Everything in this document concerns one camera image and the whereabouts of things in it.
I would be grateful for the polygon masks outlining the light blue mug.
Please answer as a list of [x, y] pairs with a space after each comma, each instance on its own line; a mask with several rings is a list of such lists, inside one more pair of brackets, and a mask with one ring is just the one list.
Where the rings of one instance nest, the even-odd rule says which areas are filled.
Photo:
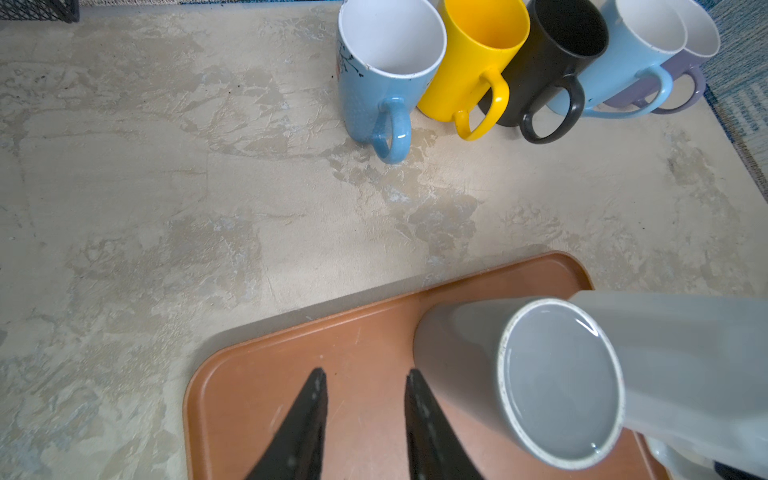
[[[678, 12], [663, 0], [607, 1], [600, 13], [609, 30], [606, 51], [577, 76], [585, 94], [584, 117], [631, 119], [659, 108], [670, 96], [674, 80], [662, 67], [687, 43], [687, 29]], [[648, 105], [623, 112], [598, 111], [596, 107], [640, 79], [659, 82], [659, 91]]]

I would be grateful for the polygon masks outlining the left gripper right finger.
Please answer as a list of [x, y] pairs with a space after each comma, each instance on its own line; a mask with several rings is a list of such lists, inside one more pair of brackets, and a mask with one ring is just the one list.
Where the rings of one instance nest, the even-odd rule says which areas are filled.
[[404, 410], [411, 479], [483, 478], [418, 369], [407, 375]]

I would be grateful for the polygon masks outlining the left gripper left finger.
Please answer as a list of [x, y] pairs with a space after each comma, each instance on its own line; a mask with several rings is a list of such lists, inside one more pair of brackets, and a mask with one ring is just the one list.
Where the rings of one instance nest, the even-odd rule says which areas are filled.
[[320, 479], [327, 411], [326, 373], [315, 368], [246, 479]]

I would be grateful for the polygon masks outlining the lavender mug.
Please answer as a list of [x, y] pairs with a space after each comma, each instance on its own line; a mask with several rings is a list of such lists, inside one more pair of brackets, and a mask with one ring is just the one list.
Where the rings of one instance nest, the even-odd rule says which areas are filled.
[[[668, 109], [659, 107], [653, 110], [657, 115], [671, 115], [693, 106], [705, 92], [707, 81], [701, 66], [714, 57], [720, 50], [721, 39], [717, 26], [708, 12], [696, 1], [669, 1], [669, 4], [680, 15], [688, 33], [685, 47], [676, 55], [662, 64], [673, 80], [688, 76], [693, 81], [693, 91], [690, 97], [681, 105]], [[660, 83], [656, 78], [644, 78], [605, 101], [613, 108], [626, 108], [634, 105], [644, 108], [648, 102], [645, 98], [656, 93]]]

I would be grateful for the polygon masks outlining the yellow mug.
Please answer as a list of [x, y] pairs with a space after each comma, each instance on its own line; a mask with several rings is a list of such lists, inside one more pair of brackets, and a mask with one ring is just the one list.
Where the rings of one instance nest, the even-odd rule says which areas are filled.
[[531, 22], [520, 0], [446, 0], [438, 12], [446, 52], [418, 109], [474, 141], [500, 120], [510, 100], [502, 72], [527, 40]]

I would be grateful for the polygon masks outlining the teal blue mug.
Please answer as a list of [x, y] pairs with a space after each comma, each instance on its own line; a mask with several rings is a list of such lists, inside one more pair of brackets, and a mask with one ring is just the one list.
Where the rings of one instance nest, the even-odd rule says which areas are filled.
[[387, 164], [404, 161], [411, 112], [447, 48], [444, 22], [428, 1], [342, 3], [337, 20], [337, 79], [349, 136]]

